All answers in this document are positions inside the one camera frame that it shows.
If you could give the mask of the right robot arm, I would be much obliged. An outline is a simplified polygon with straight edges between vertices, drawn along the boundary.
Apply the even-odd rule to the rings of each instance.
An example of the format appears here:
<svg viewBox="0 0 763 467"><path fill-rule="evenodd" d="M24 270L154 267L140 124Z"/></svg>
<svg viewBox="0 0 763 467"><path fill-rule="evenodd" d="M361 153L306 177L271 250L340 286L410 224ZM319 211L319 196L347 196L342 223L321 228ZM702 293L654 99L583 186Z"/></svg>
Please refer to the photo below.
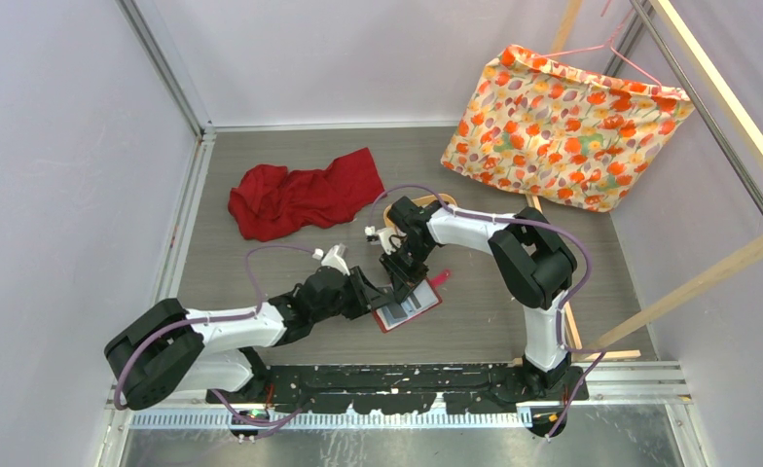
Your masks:
<svg viewBox="0 0 763 467"><path fill-rule="evenodd" d="M404 302L427 277L434 249L464 247L492 256L503 282L524 310L527 331L521 373L527 392L549 399L563 387L571 354L563 345L561 307L577 269L573 253L535 208L513 216L485 214L436 199L417 205L400 198L387 211L389 226L368 226L368 241L378 243L391 295Z"/></svg>

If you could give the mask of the yellow oval tray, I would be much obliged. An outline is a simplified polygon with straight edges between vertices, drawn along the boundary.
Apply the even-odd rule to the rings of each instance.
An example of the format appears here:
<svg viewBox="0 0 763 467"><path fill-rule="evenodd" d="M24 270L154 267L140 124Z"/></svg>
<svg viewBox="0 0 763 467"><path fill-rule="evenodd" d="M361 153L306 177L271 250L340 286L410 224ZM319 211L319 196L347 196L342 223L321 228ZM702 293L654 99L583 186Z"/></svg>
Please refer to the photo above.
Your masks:
<svg viewBox="0 0 763 467"><path fill-rule="evenodd" d="M410 201L416 206L424 207L438 199L442 200L445 204L457 205L457 201L454 197L444 193L440 193L438 197L435 197L433 195L428 195L428 196L423 196L419 198L410 198ZM382 212L382 220L384 221L384 225L387 228L395 227L395 224L393 223L393 221L388 218L388 214L391 211L392 207L393 207L393 204L390 204Z"/></svg>

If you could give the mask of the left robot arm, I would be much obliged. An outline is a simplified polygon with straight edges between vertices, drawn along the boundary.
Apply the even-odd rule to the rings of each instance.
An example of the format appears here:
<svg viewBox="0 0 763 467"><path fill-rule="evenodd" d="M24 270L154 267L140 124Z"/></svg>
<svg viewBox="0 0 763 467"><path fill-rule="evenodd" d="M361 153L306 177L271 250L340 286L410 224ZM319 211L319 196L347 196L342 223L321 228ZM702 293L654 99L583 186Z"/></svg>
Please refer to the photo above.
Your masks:
<svg viewBox="0 0 763 467"><path fill-rule="evenodd" d="M320 267L291 291L255 306L205 311L161 300L104 348L117 379L114 405L140 411L175 392L200 389L257 402L268 379L250 359L254 348L299 341L324 320L356 319L403 298L400 284L376 286L359 267Z"/></svg>

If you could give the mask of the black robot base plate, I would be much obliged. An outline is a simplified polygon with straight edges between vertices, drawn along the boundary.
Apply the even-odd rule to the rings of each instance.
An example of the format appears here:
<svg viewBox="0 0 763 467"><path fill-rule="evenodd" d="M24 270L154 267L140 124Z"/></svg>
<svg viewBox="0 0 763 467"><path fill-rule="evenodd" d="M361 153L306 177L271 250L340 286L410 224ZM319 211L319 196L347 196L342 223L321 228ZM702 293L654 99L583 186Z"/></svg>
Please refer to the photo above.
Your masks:
<svg viewBox="0 0 763 467"><path fill-rule="evenodd" d="M427 413L436 403L448 414L512 413L525 402L562 406L582 375L572 366L547 387L523 367L504 363L273 365L222 395L231 404L271 403L282 413Z"/></svg>

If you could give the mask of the white magnetic stripe card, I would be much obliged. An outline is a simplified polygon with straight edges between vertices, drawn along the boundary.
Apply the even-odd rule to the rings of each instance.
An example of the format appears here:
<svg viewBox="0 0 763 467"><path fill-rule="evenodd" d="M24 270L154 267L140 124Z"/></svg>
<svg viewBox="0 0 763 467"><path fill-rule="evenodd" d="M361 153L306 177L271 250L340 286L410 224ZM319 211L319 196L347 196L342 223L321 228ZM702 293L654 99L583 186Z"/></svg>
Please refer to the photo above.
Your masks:
<svg viewBox="0 0 763 467"><path fill-rule="evenodd" d="M422 281L420 285L402 303L409 314L420 314L439 305L442 302L429 281Z"/></svg>

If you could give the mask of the red card holder wallet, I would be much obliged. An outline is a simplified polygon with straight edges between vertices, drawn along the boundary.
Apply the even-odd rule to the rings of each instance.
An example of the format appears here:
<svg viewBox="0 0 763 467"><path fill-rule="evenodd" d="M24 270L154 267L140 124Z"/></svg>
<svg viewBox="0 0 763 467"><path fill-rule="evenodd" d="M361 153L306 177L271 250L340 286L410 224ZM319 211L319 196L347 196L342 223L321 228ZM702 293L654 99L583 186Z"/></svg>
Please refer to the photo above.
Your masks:
<svg viewBox="0 0 763 467"><path fill-rule="evenodd" d="M438 287L451 277L449 269L442 270L432 278L425 279L401 304L391 304L373 311L373 316L383 333L388 333L412 322L428 310L443 302Z"/></svg>

